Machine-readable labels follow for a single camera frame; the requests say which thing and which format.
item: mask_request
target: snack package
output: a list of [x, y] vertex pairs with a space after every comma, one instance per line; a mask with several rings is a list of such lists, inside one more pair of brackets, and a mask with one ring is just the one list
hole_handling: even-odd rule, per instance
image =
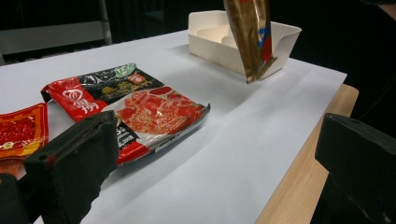
[[22, 160], [49, 141], [47, 105], [0, 115], [0, 173], [17, 175]]
[[75, 121], [113, 110], [119, 120], [118, 165], [168, 146], [197, 127], [210, 110], [210, 105], [195, 103], [133, 63], [54, 81], [42, 95]]
[[45, 102], [54, 100], [74, 121], [97, 114], [121, 97], [148, 86], [161, 87], [163, 83], [136, 68], [136, 64], [70, 77], [51, 82], [41, 94]]
[[275, 60], [268, 0], [224, 0], [224, 7], [247, 83], [257, 80]]

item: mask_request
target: plastic wrapper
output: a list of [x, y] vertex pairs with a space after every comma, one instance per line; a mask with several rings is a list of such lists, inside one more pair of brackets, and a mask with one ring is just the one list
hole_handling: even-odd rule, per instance
[[259, 79], [275, 58], [268, 0], [224, 0], [247, 83]]
[[22, 160], [49, 141], [47, 105], [0, 115], [0, 173], [17, 175]]
[[210, 106], [195, 103], [138, 69], [134, 63], [48, 84], [53, 99], [75, 121], [114, 110], [120, 156], [117, 164], [135, 161], [168, 146], [197, 127]]

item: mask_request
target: crumpled wrapper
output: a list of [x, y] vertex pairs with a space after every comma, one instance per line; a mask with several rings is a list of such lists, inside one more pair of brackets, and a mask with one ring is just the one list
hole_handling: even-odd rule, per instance
[[259, 79], [276, 58], [272, 53], [268, 0], [224, 0], [247, 83]]

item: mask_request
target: black curtain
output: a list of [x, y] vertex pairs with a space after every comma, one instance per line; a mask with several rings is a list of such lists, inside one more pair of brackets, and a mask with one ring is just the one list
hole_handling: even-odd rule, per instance
[[396, 137], [396, 22], [359, 0], [274, 0], [270, 11], [303, 29], [290, 57], [347, 73], [360, 92], [352, 118]]
[[0, 29], [59, 25], [101, 19], [98, 0], [1, 0]]
[[191, 12], [208, 10], [224, 10], [223, 0], [164, 0], [164, 30], [187, 30]]

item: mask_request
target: white box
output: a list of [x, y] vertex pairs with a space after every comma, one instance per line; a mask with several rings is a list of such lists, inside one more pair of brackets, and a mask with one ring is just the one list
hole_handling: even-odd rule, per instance
[[[271, 21], [272, 49], [277, 59], [264, 73], [269, 77], [288, 60], [301, 28]], [[189, 16], [190, 53], [245, 75], [241, 55], [225, 11], [193, 12]]]

